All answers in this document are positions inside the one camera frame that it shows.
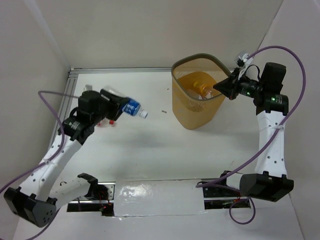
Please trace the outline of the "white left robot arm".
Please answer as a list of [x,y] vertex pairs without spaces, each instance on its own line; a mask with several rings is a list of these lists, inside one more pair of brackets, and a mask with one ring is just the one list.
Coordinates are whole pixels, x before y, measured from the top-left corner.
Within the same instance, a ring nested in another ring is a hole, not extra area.
[[19,187],[9,187],[5,191],[4,199],[10,210],[42,228],[53,220],[58,209],[70,201],[97,197],[98,179],[87,173],[80,173],[61,186],[54,187],[54,184],[67,163],[94,133],[96,125],[103,119],[116,121],[129,101],[128,97],[106,90],[84,91],[69,117],[58,122],[58,133],[38,167]]

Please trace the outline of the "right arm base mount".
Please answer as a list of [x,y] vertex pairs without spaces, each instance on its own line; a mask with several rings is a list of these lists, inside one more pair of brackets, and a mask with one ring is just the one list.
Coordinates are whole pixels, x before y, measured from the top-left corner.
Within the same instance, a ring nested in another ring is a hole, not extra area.
[[203,202],[205,210],[229,209],[232,204],[233,208],[250,208],[250,201],[242,197],[239,190],[226,183],[220,183],[219,186],[203,187]]

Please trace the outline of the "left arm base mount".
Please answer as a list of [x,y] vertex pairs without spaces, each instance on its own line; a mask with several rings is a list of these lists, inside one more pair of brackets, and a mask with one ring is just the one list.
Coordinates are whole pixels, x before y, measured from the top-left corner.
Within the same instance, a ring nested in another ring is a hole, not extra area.
[[99,182],[96,192],[93,196],[78,197],[67,205],[68,213],[99,213],[104,217],[113,217],[115,182]]

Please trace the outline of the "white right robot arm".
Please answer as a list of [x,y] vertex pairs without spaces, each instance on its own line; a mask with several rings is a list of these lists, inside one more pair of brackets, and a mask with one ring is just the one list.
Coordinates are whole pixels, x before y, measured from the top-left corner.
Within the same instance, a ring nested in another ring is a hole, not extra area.
[[268,62],[257,80],[237,67],[213,88],[230,100],[238,95],[253,99],[259,127],[259,154],[254,173],[244,174],[239,181],[240,193],[269,202],[277,202],[294,188],[285,166],[283,120],[289,115],[289,99],[281,94],[286,67]]

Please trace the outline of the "blue label water bottle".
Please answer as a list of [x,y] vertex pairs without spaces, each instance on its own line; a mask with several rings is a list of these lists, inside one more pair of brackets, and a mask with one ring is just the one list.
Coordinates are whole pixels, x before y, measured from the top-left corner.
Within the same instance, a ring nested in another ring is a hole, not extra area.
[[143,119],[146,119],[148,116],[148,112],[142,108],[138,101],[114,89],[113,87],[105,86],[100,90],[100,94],[110,103],[118,105],[118,109],[121,113],[126,113],[132,117],[140,117]]

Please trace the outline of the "orange label yellow cap bottle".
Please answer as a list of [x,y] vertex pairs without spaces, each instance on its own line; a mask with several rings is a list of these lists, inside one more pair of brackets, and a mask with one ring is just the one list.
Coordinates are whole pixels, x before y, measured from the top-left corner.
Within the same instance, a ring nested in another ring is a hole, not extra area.
[[211,95],[213,88],[210,85],[204,84],[204,83],[200,83],[200,82],[195,82],[193,84],[193,87],[199,91],[200,95],[202,97],[206,97],[207,95]]

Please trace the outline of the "clear bottle white cap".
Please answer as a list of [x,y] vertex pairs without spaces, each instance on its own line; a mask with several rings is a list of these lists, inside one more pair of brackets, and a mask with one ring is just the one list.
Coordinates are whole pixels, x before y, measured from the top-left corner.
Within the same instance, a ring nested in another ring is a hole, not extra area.
[[220,92],[209,92],[208,94],[200,94],[200,93],[196,93],[193,98],[196,100],[210,100],[213,98],[216,98],[220,95]]

